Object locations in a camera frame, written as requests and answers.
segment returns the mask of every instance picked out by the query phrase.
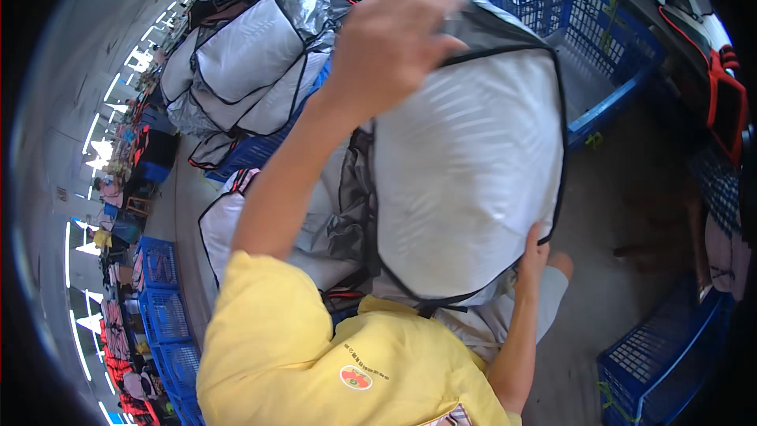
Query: fingers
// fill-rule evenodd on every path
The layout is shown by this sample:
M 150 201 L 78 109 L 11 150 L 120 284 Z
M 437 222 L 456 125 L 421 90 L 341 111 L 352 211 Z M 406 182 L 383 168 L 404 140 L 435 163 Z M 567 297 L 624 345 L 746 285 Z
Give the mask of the fingers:
M 528 231 L 528 236 L 525 239 L 526 250 L 530 247 L 536 248 L 539 245 L 539 232 L 541 230 L 541 222 L 535 222 L 531 226 L 531 230 Z

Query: fluorescent light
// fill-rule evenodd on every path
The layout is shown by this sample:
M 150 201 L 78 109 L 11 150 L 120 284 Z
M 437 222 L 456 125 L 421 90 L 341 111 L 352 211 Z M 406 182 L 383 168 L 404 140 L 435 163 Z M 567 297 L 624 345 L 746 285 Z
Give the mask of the fluorescent light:
M 113 424 L 113 421 L 110 419 L 108 411 L 105 409 L 105 405 L 103 405 L 101 401 L 99 401 L 98 404 L 100 405 L 100 411 L 105 416 L 105 421 L 107 421 L 110 426 L 115 426 L 115 424 Z
M 145 34 L 142 35 L 142 38 L 139 41 L 145 41 L 145 38 L 147 38 L 147 35 L 150 34 L 150 32 L 152 32 L 153 28 L 155 28 L 155 25 L 152 25 L 150 28 L 148 28 L 147 31 L 145 32 Z
M 112 91 L 113 88 L 116 87 L 116 83 L 118 82 L 118 78 L 120 78 L 120 77 L 121 77 L 121 73 L 117 72 L 116 73 L 116 77 L 113 78 L 113 82 L 110 83 L 110 87 L 108 88 L 108 92 L 105 93 L 105 97 L 102 98 L 103 102 L 105 102 L 106 100 L 108 100 L 108 98 L 110 97 L 110 91 Z
M 79 342 L 79 332 L 76 330 L 76 319 L 73 318 L 73 309 L 68 310 L 68 315 L 71 318 L 71 331 L 73 332 L 73 341 L 76 343 L 76 350 L 79 352 L 79 361 L 82 363 L 82 368 L 87 376 L 87 380 L 91 381 L 92 376 L 89 374 L 89 367 L 87 367 L 87 361 L 84 359 L 82 344 Z
M 100 118 L 100 113 L 98 112 L 95 114 L 95 118 L 92 120 L 92 125 L 89 128 L 89 134 L 87 134 L 87 138 L 86 140 L 84 140 L 84 147 L 82 148 L 82 155 L 87 154 L 87 147 L 89 147 L 89 141 L 92 138 L 92 132 L 95 131 L 95 125 L 97 125 L 97 121 L 99 118 Z
M 110 375 L 108 374 L 108 372 L 105 373 L 105 380 L 108 381 L 108 386 L 110 387 L 110 393 L 113 393 L 115 395 L 116 389 L 113 388 L 113 382 L 110 381 Z
M 132 50 L 132 52 L 129 53 L 129 56 L 127 57 L 127 60 L 123 62 L 124 66 L 128 65 L 129 61 L 132 60 L 132 56 L 134 55 L 134 52 L 137 51 L 138 49 L 139 49 L 139 45 L 135 46 L 134 50 Z
M 63 263 L 66 267 L 66 288 L 71 288 L 71 270 L 68 267 L 68 251 L 71 244 L 71 221 L 66 222 L 66 246 L 63 250 Z

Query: red trim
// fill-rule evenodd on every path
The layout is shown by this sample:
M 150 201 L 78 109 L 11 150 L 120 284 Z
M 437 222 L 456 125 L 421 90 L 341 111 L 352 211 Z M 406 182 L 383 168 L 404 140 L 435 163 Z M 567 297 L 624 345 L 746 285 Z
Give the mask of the red trim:
M 689 37 L 688 37 L 688 36 L 686 35 L 686 33 L 683 33 L 683 32 L 681 31 L 681 29 L 680 29 L 680 28 L 678 28 L 677 26 L 675 26 L 675 23 L 671 22 L 671 21 L 670 21 L 670 19 L 668 19 L 668 17 L 666 17 L 666 15 L 665 15 L 664 13 L 662 13 L 662 6 L 659 6 L 659 7 L 657 8 L 657 10 L 659 10 L 659 12 L 660 12 L 660 15 L 662 16 L 662 18 L 663 18 L 663 19 L 664 19 L 664 20 L 665 20 L 665 21 L 666 21 L 666 22 L 667 22 L 667 23 L 668 23 L 668 24 L 669 24 L 670 26 L 672 26 L 673 28 L 675 28 L 675 29 L 676 29 L 676 31 L 677 31 L 678 33 L 680 33 L 680 34 L 681 34 L 681 36 L 683 36 L 684 38 L 686 38 L 686 41 L 688 41 L 689 43 L 691 43 L 692 45 L 694 45 L 694 47 L 695 47 L 695 48 L 696 48 L 697 50 L 699 50 L 699 52 L 700 52 L 700 53 L 702 53 L 702 58 L 704 58 L 704 59 L 705 59 L 705 61 L 707 61 L 707 55 L 705 55 L 705 52 L 704 52 L 704 51 L 702 51 L 702 50 L 700 50 L 700 49 L 699 49 L 699 47 L 697 47 L 697 46 L 696 46 L 696 43 L 695 43 L 695 42 L 693 42 L 693 41 L 691 41 L 691 38 L 689 38 Z

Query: pink fabric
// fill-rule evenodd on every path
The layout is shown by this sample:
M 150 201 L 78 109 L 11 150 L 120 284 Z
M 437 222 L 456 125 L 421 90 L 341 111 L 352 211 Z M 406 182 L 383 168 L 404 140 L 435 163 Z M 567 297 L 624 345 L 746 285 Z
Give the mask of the pink fabric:
M 712 286 L 718 291 L 733 294 L 736 301 L 741 301 L 744 298 L 752 250 L 735 232 L 733 238 L 729 239 L 715 223 L 712 214 L 707 215 L 705 223 L 705 248 Z
M 100 190 L 100 196 L 102 200 L 108 204 L 112 204 L 120 209 L 123 204 L 123 192 L 120 189 L 116 189 L 114 185 L 107 185 Z

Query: green string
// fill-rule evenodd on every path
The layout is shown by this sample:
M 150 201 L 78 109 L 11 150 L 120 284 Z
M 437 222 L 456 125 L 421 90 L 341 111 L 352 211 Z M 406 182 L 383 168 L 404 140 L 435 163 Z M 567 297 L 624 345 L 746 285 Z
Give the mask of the green string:
M 609 407 L 613 407 L 618 410 L 620 415 L 623 417 L 625 421 L 628 421 L 631 424 L 636 424 L 637 422 L 641 421 L 641 415 L 639 415 L 638 418 L 631 418 L 629 413 L 625 412 L 619 405 L 618 402 L 615 402 L 615 399 L 612 398 L 612 391 L 610 390 L 610 385 L 607 382 L 604 381 L 598 381 L 597 382 L 597 389 L 600 391 L 600 393 L 604 393 L 607 397 L 607 403 L 602 404 L 602 409 L 608 409 Z

